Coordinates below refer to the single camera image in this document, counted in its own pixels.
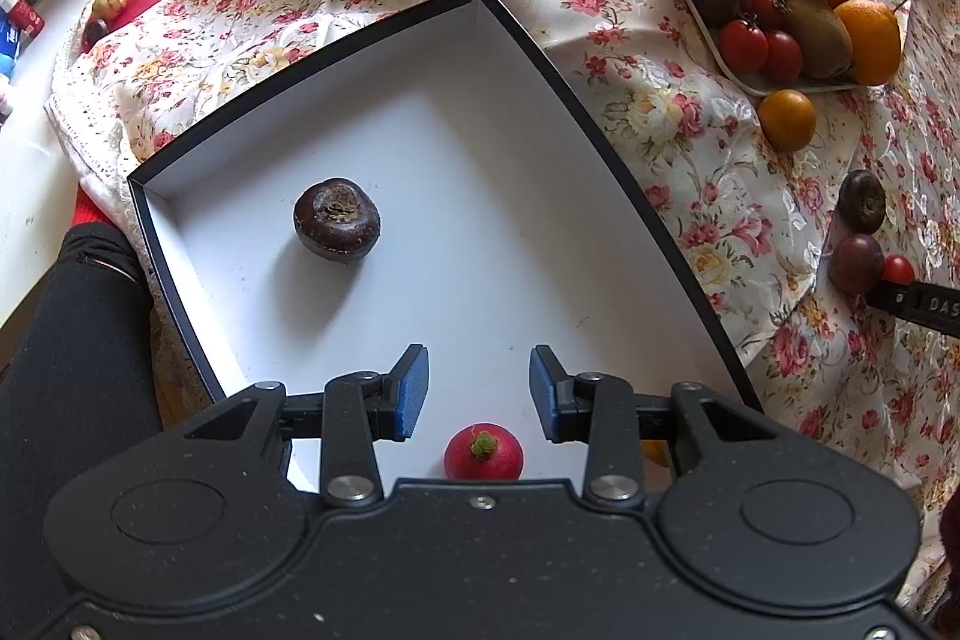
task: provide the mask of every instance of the person's leg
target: person's leg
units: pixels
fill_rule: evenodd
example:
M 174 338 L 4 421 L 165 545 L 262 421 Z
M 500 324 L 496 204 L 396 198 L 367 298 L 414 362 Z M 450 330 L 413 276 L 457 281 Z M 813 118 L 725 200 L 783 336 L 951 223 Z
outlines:
M 42 542 L 54 494 L 160 432 L 151 304 L 119 229 L 70 229 L 0 383 L 0 635 L 18 637 L 66 598 Z

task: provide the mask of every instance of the kiwi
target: kiwi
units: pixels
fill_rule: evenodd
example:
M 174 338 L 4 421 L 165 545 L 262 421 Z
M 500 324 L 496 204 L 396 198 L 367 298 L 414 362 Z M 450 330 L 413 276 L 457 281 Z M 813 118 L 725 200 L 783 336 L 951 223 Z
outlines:
M 693 5 L 710 28 L 723 28 L 734 18 L 750 11 L 750 0 L 693 0 Z
M 803 73 L 817 79 L 850 67 L 853 43 L 840 18 L 820 0 L 786 0 L 786 32 L 803 54 Z

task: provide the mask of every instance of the red cherry tomato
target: red cherry tomato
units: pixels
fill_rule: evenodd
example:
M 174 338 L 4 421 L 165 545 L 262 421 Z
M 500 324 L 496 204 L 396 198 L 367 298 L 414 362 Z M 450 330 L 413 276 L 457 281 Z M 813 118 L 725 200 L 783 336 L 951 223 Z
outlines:
M 756 71 L 767 60 L 767 38 L 747 20 L 734 20 L 720 29 L 717 37 L 720 56 L 737 74 Z
M 883 279 L 890 283 L 900 283 L 902 286 L 908 286 L 917 279 L 917 273 L 913 271 L 913 265 L 897 253 L 887 256 L 883 263 Z
M 785 85 L 800 76 L 803 52 L 786 31 L 767 31 L 767 61 L 760 70 L 774 85 Z
M 749 0 L 750 11 L 757 15 L 757 25 L 761 30 L 771 31 L 783 28 L 786 23 L 786 3 L 784 0 Z

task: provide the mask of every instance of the white tray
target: white tray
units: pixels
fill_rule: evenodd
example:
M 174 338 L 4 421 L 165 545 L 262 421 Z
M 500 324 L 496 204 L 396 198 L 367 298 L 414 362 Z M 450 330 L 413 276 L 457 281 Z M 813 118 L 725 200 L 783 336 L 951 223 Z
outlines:
M 707 24 L 704 23 L 704 19 L 700 17 L 700 12 L 693 4 L 693 0 L 684 1 L 686 1 L 686 5 L 690 9 L 690 14 L 693 15 L 693 19 L 696 20 L 697 25 L 704 34 L 704 39 L 707 40 L 707 46 L 710 48 L 710 52 L 713 53 L 713 57 L 716 59 L 720 71 L 723 71 L 723 73 L 728 76 L 728 79 L 747 95 L 764 97 L 774 91 L 784 90 L 784 88 L 791 88 L 801 92 L 830 92 L 849 91 L 853 90 L 853 88 L 863 87 L 858 82 L 853 82 L 849 79 L 812 79 L 802 74 L 793 82 L 785 85 L 773 85 L 758 71 L 752 71 L 749 74 L 734 74 L 730 67 L 724 62 L 724 59 L 720 57 L 720 49 L 717 47 L 717 31 L 709 28 Z
M 311 255 L 293 228 L 299 195 L 334 176 L 382 217 L 350 266 Z M 263 380 L 315 392 L 427 347 L 416 432 L 376 444 L 387 491 L 442 477 L 448 439 L 484 421 L 520 439 L 524 477 L 579 486 L 586 447 L 545 441 L 530 398 L 538 343 L 572 372 L 658 394 L 739 387 L 755 404 L 673 239 L 498 0 L 429 1 L 329 44 L 190 128 L 131 189 L 214 399 Z M 318 448 L 294 451 L 314 489 Z

